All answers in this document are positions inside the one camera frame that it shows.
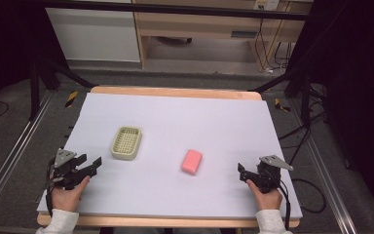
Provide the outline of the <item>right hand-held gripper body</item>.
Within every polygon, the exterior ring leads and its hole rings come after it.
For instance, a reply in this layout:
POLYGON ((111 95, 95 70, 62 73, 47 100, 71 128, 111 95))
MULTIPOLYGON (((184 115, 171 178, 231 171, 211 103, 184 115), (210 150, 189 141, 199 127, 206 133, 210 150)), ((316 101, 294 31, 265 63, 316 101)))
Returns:
POLYGON ((294 170, 291 165, 276 155, 260 158, 260 163, 257 166, 259 178, 256 185, 262 193, 268 193, 272 189, 279 187, 281 183, 281 169, 294 170))

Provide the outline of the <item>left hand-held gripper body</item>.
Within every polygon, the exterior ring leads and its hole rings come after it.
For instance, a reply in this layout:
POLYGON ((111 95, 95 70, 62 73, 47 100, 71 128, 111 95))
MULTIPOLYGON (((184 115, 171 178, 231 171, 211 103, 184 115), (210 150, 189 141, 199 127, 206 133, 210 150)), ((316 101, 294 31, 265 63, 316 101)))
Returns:
POLYGON ((54 162, 54 173, 52 182, 57 187, 62 187, 66 190, 75 188, 84 177, 79 177, 75 165, 75 159, 79 157, 75 152, 65 149, 59 149, 56 153, 54 162))

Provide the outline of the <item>person's right hand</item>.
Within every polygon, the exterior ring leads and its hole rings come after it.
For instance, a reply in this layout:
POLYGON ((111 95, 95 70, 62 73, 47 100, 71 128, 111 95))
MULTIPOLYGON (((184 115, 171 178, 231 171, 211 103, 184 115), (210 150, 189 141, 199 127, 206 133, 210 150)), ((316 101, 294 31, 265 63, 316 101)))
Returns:
POLYGON ((259 211, 278 210, 281 207, 282 195, 277 189, 271 190, 268 193, 262 193, 250 179, 246 181, 246 184, 255 198, 259 211))

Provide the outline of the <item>metal floor rail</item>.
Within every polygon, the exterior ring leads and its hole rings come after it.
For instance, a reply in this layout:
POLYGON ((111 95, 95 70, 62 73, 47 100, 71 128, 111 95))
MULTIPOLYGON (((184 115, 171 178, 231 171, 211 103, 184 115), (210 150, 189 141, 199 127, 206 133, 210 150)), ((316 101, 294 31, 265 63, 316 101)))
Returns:
POLYGON ((41 120, 43 119, 55 92, 46 91, 38 104, 38 110, 35 116, 27 122, 21 134, 17 138, 16 143, 12 146, 6 160, 0 167, 0 194, 9 180, 13 170, 15 169, 23 151, 32 139, 36 129, 38 128, 41 120))
POLYGON ((325 195, 328 206, 330 207, 335 220, 339 226, 342 234, 357 234, 354 222, 348 209, 343 201, 343 198, 336 186, 334 179, 332 178, 330 171, 324 164, 322 155, 319 152, 318 145, 314 139, 314 117, 319 119, 324 116, 324 109, 320 105, 318 100, 308 99, 308 119, 311 122, 311 128, 309 129, 307 138, 307 147, 309 156, 312 159, 314 168, 317 172, 322 192, 325 195))

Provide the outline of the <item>light wooden desk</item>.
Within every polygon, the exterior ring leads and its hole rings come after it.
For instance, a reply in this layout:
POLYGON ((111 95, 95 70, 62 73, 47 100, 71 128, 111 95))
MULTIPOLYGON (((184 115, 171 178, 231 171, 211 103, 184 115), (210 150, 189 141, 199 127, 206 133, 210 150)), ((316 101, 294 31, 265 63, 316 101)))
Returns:
MULTIPOLYGON (((254 10, 255 0, 131 0, 135 4, 179 5, 254 10)), ((306 13, 314 0, 280 0, 276 12, 306 13)), ((278 44, 298 41, 302 20, 247 19, 214 16, 136 13, 135 24, 140 48, 147 48, 149 37, 239 39, 249 43, 259 70, 273 65, 271 58, 278 44)))

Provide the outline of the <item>black horizontal frame bar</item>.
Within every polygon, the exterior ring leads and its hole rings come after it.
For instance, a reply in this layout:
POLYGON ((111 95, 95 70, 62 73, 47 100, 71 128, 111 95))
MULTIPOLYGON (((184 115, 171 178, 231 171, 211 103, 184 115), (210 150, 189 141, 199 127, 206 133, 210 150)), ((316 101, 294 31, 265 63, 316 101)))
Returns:
POLYGON ((310 17, 310 15, 306 13, 290 13, 290 12, 242 10, 242 9, 229 10, 226 8, 177 6, 177 5, 133 4, 133 3, 76 1, 76 0, 35 0, 35 3, 43 7, 60 8, 60 9, 192 15, 192 16, 214 16, 214 17, 247 18, 247 19, 307 20, 310 17))

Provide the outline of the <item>pink soap bar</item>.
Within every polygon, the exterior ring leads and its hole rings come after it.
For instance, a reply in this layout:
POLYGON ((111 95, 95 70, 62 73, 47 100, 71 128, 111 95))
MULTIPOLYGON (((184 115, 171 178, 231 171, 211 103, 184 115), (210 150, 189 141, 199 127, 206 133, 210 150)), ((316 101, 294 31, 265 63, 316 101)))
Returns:
POLYGON ((189 175, 194 175, 202 162, 203 154, 199 151, 189 149, 181 164, 181 170, 189 175))

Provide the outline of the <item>white power strip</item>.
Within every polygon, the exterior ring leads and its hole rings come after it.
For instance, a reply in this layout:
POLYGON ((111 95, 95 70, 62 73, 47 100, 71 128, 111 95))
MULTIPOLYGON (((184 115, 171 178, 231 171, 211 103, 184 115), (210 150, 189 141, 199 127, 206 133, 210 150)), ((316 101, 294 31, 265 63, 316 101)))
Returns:
POLYGON ((261 11, 275 11, 280 0, 255 0, 253 9, 261 11))

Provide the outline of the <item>person's left hand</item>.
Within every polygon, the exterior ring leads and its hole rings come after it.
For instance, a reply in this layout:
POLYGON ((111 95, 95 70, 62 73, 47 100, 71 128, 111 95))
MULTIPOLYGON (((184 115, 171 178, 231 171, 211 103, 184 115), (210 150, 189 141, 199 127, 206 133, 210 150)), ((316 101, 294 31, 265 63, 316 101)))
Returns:
POLYGON ((64 190, 58 187, 53 188, 51 193, 53 208, 74 213, 79 201, 81 200, 81 194, 90 183, 90 179, 89 176, 86 176, 72 190, 64 190))

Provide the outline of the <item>dark curtain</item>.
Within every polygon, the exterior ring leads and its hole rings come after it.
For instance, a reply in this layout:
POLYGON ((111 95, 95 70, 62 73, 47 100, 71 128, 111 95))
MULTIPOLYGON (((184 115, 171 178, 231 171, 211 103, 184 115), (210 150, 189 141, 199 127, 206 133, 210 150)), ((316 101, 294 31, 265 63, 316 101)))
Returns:
POLYGON ((339 140, 374 198, 374 0, 314 0, 291 66, 326 87, 339 140))
POLYGON ((22 0, 0 0, 0 90, 30 77, 37 68, 46 87, 59 87, 46 59, 67 66, 45 8, 22 0))

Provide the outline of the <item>white cabinet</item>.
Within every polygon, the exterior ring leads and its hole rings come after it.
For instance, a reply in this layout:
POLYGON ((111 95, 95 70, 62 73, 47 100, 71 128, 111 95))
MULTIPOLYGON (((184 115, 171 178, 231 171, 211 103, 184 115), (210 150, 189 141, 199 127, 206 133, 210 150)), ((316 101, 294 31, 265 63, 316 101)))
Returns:
POLYGON ((46 11, 67 59, 140 62, 132 13, 53 8, 46 11))

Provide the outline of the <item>black stand legs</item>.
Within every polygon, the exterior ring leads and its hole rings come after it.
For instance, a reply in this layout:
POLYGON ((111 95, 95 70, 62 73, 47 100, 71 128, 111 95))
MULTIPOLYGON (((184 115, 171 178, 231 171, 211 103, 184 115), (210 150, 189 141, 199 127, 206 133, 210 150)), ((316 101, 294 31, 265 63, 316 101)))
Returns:
POLYGON ((311 120, 309 98, 311 81, 308 72, 302 72, 298 70, 286 71, 283 75, 273 79, 272 81, 267 82, 266 84, 260 87, 251 89, 251 91, 261 94, 286 80, 288 80, 289 83, 287 84, 284 90, 284 94, 288 98, 295 98, 298 93, 302 94, 300 118, 302 120, 303 125, 306 128, 310 128, 311 120))
POLYGON ((57 90, 60 86, 56 77, 57 73, 61 73, 85 88, 96 87, 96 84, 78 76, 67 66, 62 66, 49 58, 35 58, 30 66, 30 120, 35 119, 40 111, 40 81, 43 81, 47 89, 57 90))

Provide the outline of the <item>yellow black floor tape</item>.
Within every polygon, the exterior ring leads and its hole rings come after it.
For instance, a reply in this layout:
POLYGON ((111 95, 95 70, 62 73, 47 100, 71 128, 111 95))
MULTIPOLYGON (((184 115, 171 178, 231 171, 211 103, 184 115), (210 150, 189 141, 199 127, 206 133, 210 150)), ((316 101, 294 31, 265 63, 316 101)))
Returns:
POLYGON ((282 110, 282 111, 285 111, 285 112, 291 112, 290 107, 281 105, 281 102, 280 102, 279 98, 275 98, 275 109, 279 109, 279 110, 282 110))
POLYGON ((71 107, 72 106, 72 103, 74 102, 74 99, 78 96, 78 92, 77 91, 74 91, 74 92, 71 92, 68 99, 67 99, 67 102, 65 103, 64 107, 71 107))

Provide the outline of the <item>beige slotted soap dish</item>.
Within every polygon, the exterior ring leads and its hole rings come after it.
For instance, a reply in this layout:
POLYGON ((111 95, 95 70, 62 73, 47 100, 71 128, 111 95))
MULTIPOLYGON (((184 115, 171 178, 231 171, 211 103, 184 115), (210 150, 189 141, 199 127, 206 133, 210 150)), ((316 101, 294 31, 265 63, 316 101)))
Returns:
POLYGON ((131 161, 133 160, 139 148, 142 139, 142 132, 136 127, 121 127, 115 134, 111 154, 115 159, 131 161))

